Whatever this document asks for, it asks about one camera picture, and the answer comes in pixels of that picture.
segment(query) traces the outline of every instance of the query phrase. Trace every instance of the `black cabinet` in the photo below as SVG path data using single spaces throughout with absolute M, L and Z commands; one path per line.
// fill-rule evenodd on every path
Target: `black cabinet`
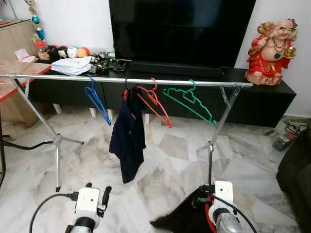
M 62 75 L 55 71 L 48 71 L 48 75 Z M 91 81 L 63 81 L 36 79 L 30 83 L 30 97 L 34 101 L 85 106 L 95 108 L 93 102 L 84 92 L 84 87 L 91 86 Z M 98 98 L 105 105 L 101 83 L 95 82 L 94 88 Z
M 177 75 L 153 74 L 126 71 L 125 73 L 110 72 L 104 77 L 113 78 L 133 78 L 156 80 L 188 80 L 211 81 L 211 82 L 247 82 L 244 77 L 245 69 L 223 68 L 225 76 L 219 79 L 209 79 L 204 77 L 187 77 Z M 54 80 L 34 80 L 31 83 L 30 95 L 35 101 L 53 102 L 60 104 L 71 104 L 78 106 L 93 107 L 93 104 L 87 99 L 83 88 L 90 85 L 90 82 L 79 81 L 54 81 Z M 147 89 L 151 89 L 151 84 L 139 84 Z M 134 83 L 128 83 L 128 88 L 135 86 Z M 173 86 L 180 89 L 191 88 L 189 86 Z M 164 108 L 170 116 L 198 118 L 198 116 L 172 99 L 163 94 L 163 89 L 172 87 L 172 85 L 158 85 L 157 96 L 162 102 Z M 121 107 L 121 93 L 125 89 L 124 83 L 95 83 L 96 91 L 100 99 L 104 100 L 107 109 L 118 110 Z M 232 89 L 225 88 L 229 97 Z M 213 119 L 219 120 L 225 109 L 222 94 L 219 87 L 198 86 L 194 90 L 195 96 L 202 101 L 213 115 Z M 243 88 L 236 99 L 236 102 L 227 118 L 227 122 L 258 125 L 266 127 L 275 127 L 285 111 L 293 101 L 296 93 L 285 83 L 282 82 L 276 86 L 257 86 L 252 88 Z M 175 96 L 182 101 L 182 96 Z M 198 104 L 190 104 L 198 113 L 208 116 Z

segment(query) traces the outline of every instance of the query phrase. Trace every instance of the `stack of papers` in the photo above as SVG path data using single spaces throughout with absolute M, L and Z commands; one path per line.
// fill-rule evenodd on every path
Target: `stack of papers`
M 80 75 L 91 69 L 91 56 L 82 58 L 67 58 L 53 62 L 51 70 L 67 75 Z

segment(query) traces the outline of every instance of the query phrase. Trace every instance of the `tv screen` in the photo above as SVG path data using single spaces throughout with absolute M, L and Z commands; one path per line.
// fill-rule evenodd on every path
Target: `tv screen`
M 109 0 L 116 58 L 233 67 L 256 0 Z

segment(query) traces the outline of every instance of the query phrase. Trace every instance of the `blue hanger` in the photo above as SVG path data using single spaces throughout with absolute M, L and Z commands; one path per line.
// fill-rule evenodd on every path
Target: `blue hanger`
M 166 95 L 167 97 L 170 97 L 171 99 L 173 99 L 174 101 L 176 101 L 177 103 L 180 103 L 181 105 L 183 105 L 184 107 L 188 108 L 190 111 L 192 111 L 193 113 L 195 113 L 197 116 L 199 116 L 200 118 L 202 118 L 204 121 L 206 121 L 208 124 L 212 125 L 212 126 L 216 126 L 216 121 L 213 120 L 212 121 L 212 114 L 209 112 L 209 110 L 207 109 L 207 107 L 205 107 L 202 102 L 196 97 L 194 96 L 193 92 L 195 90 L 195 82 L 192 79 L 189 79 L 188 81 L 193 83 L 193 87 L 190 88 L 189 90 L 185 91 L 182 89 L 176 89 L 176 88 L 168 88 L 168 89 L 164 89 L 163 90 L 163 94 Z M 183 98 L 185 100 L 187 100 L 188 102 L 192 103 L 193 105 L 198 102 L 199 105 L 208 113 L 209 115 L 209 119 L 206 119 L 204 116 L 200 115 L 199 113 L 197 113 L 195 110 L 193 110 L 192 108 L 190 108 L 188 105 L 184 104 L 183 102 L 179 101 L 178 99 L 174 98 L 173 96 L 170 95 L 170 91 L 173 92 L 181 92 L 183 93 Z M 187 94 L 190 93 L 192 99 L 187 98 Z
M 98 111 L 102 114 L 103 118 L 105 119 L 105 121 L 107 122 L 107 124 L 110 126 L 111 125 L 111 121 L 109 120 L 108 117 L 108 112 L 107 110 L 104 108 L 101 100 L 98 98 L 96 90 L 94 89 L 94 79 L 92 78 L 92 76 L 89 75 L 89 78 L 91 79 L 92 82 L 92 87 L 88 87 L 86 86 L 84 88 L 84 92 L 86 93 L 86 95 L 88 96 L 88 98 L 93 102 L 93 104 L 96 106 L 96 108 L 98 109 Z

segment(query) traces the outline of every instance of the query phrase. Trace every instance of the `white tile floor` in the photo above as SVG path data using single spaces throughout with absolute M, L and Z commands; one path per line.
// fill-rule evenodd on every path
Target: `white tile floor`
M 109 127 L 88 109 L 65 107 L 61 115 L 47 115 L 63 136 L 85 141 L 61 145 L 61 192 L 78 191 L 87 182 L 102 191 L 112 186 L 108 210 L 95 232 L 156 233 L 149 221 L 173 210 L 206 182 L 206 151 L 195 149 L 211 139 L 214 128 L 202 120 L 172 117 L 172 129 L 150 115 L 145 125 L 144 163 L 134 181 L 123 184 L 119 160 L 110 154 Z M 286 195 L 275 179 L 285 152 L 272 148 L 274 136 L 264 127 L 226 124 L 215 147 L 213 179 L 234 184 L 234 202 L 256 223 L 262 233 L 298 233 L 299 228 Z M 4 123 L 4 134 L 14 143 L 33 145 L 50 140 L 38 122 L 27 129 Z M 2 233 L 28 232 L 30 218 L 43 199 L 55 191 L 54 145 L 31 151 L 5 148 L 7 174 L 0 189 Z M 71 224 L 74 202 L 55 198 L 43 206 L 34 224 L 36 233 L 64 232 Z

